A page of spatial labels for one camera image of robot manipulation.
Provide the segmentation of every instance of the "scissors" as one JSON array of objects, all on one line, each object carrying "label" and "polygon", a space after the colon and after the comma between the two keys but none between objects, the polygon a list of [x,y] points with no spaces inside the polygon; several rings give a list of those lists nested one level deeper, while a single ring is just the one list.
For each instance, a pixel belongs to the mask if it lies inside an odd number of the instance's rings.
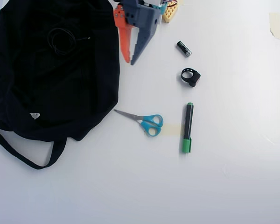
[{"label": "scissors", "polygon": [[150,116],[137,116],[119,110],[115,111],[127,118],[137,121],[143,127],[145,132],[151,137],[157,136],[161,132],[161,127],[163,127],[164,124],[163,117],[159,114]]}]

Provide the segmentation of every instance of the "orange plastic part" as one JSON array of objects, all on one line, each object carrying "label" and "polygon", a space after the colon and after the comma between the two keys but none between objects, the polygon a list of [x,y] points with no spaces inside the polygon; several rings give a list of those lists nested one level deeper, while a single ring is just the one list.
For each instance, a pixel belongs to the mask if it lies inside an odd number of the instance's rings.
[{"label": "orange plastic part", "polygon": [[127,63],[130,63],[130,41],[132,27],[126,22],[126,15],[122,5],[118,4],[114,9],[115,25],[119,29],[120,47],[123,57]]}]

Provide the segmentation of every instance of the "bag handle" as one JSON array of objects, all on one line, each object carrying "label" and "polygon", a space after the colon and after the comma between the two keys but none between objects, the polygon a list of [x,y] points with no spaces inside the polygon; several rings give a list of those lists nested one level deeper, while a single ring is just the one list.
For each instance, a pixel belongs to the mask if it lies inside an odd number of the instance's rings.
[{"label": "bag handle", "polygon": [[52,166],[60,157],[62,152],[64,151],[65,145],[66,145],[66,140],[61,140],[61,141],[54,141],[53,145],[53,150],[52,150],[52,155],[50,158],[49,163],[46,166],[39,166],[35,163],[33,163],[31,160],[27,159],[20,153],[18,153],[12,146],[4,139],[4,137],[0,134],[0,145],[2,145],[11,155],[15,156],[22,162],[26,163],[28,166],[34,168],[34,169],[44,169],[46,167]]}]

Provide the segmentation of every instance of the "marker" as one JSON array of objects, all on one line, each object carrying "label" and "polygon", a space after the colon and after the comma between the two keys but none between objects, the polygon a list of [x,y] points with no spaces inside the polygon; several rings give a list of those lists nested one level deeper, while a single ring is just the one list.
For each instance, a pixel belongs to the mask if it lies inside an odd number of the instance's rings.
[{"label": "marker", "polygon": [[185,118],[185,133],[183,135],[182,142],[182,152],[190,153],[191,152],[191,128],[192,128],[192,118],[193,118],[194,105],[192,103],[187,104],[186,118]]}]

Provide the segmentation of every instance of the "black tote bag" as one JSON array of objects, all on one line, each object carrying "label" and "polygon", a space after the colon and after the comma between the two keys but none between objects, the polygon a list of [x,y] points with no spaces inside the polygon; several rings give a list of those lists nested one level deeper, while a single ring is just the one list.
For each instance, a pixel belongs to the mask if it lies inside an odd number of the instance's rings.
[{"label": "black tote bag", "polygon": [[0,11],[0,129],[54,142],[53,165],[116,105],[119,40],[108,0],[10,0]]}]

